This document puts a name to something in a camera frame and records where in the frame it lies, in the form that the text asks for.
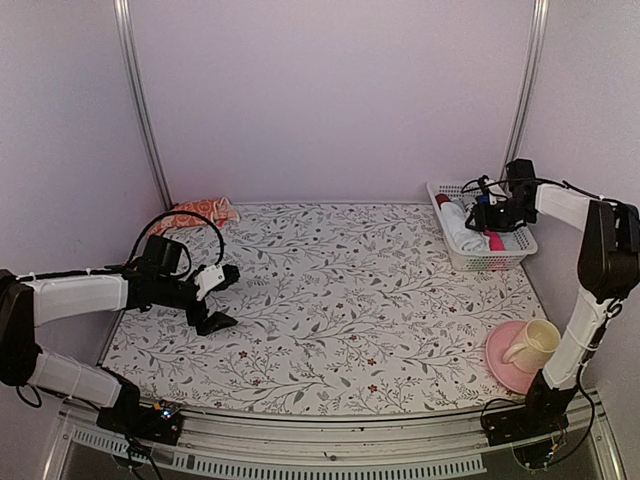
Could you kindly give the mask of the light blue terry towel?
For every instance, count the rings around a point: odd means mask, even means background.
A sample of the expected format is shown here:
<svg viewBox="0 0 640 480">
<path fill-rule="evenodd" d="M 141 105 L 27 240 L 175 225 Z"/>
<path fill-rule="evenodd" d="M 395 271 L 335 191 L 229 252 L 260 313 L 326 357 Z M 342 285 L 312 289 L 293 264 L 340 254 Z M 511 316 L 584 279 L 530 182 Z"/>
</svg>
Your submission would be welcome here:
<svg viewBox="0 0 640 480">
<path fill-rule="evenodd" d="M 447 231 L 460 250 L 465 252 L 489 250 L 488 238 L 466 227 L 467 216 L 459 205 L 451 201 L 443 202 L 440 205 L 440 211 Z"/>
</svg>

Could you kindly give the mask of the orange patterned towel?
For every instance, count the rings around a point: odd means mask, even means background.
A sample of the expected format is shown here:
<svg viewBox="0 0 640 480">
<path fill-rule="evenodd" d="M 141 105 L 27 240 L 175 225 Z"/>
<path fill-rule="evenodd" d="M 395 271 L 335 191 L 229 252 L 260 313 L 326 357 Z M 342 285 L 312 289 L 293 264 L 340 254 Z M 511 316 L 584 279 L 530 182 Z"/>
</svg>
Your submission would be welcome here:
<svg viewBox="0 0 640 480">
<path fill-rule="evenodd" d="M 226 197 L 203 199 L 176 204 L 172 214 L 157 220 L 147 235 L 162 235 L 169 229 L 205 226 L 206 222 L 199 216 L 222 228 L 227 223 L 239 222 L 240 214 Z"/>
</svg>

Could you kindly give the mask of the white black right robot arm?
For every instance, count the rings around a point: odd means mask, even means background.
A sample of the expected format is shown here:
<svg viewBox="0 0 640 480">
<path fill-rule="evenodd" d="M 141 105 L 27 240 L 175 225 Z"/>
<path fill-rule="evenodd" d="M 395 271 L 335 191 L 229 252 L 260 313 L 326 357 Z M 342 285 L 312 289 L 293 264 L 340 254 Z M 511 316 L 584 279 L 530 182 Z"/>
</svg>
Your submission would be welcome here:
<svg viewBox="0 0 640 480">
<path fill-rule="evenodd" d="M 517 415 L 521 432 L 537 436 L 565 413 L 608 323 L 639 284 L 639 211 L 566 180 L 542 178 L 528 159 L 516 159 L 505 170 L 501 180 L 481 176 L 463 186 L 464 193 L 477 191 L 481 196 L 467 227 L 512 233 L 535 223 L 538 216 L 548 216 L 581 234 L 573 311 L 558 349 L 536 373 Z"/>
</svg>

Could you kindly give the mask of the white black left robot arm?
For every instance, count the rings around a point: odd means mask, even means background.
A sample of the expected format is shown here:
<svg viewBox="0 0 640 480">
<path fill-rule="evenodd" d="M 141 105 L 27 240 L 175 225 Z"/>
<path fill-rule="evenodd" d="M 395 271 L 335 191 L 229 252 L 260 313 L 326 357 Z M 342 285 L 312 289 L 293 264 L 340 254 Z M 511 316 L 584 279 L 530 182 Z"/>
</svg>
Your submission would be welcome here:
<svg viewBox="0 0 640 480">
<path fill-rule="evenodd" d="M 38 328 L 98 313 L 145 312 L 154 306 L 184 312 L 188 326 L 200 336 L 236 325 L 232 317 L 210 312 L 206 298 L 240 278 L 238 267 L 217 259 L 179 272 L 188 248 L 152 236 L 141 254 L 103 269 L 17 276 L 1 273 L 1 383 L 31 387 L 90 403 L 109 412 L 128 434 L 148 426 L 137 386 L 121 376 L 43 348 Z"/>
</svg>

